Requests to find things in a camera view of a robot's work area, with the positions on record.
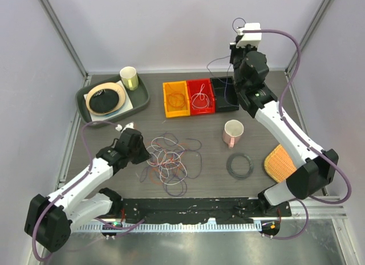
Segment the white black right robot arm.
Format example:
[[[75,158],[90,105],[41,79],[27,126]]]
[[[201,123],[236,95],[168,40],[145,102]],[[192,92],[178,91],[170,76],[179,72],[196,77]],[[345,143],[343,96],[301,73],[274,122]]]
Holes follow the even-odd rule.
[[[284,147],[296,170],[284,181],[258,194],[257,208],[269,217],[291,199],[305,199],[333,182],[338,154],[324,150],[279,109],[279,101],[265,84],[269,72],[266,56],[248,44],[230,44],[233,86],[239,105],[261,123]]]

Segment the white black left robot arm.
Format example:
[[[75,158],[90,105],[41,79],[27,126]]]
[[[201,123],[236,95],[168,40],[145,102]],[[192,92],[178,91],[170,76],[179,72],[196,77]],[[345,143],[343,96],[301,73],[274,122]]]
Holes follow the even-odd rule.
[[[30,201],[25,223],[25,233],[32,238],[33,254],[38,254],[38,244],[51,253],[58,251],[71,233],[94,218],[101,215],[117,218],[122,210],[117,192],[104,188],[92,198],[86,197],[129,163],[140,164],[150,157],[141,132],[129,123],[121,129],[115,143],[99,150],[70,182],[47,196],[37,194]]]

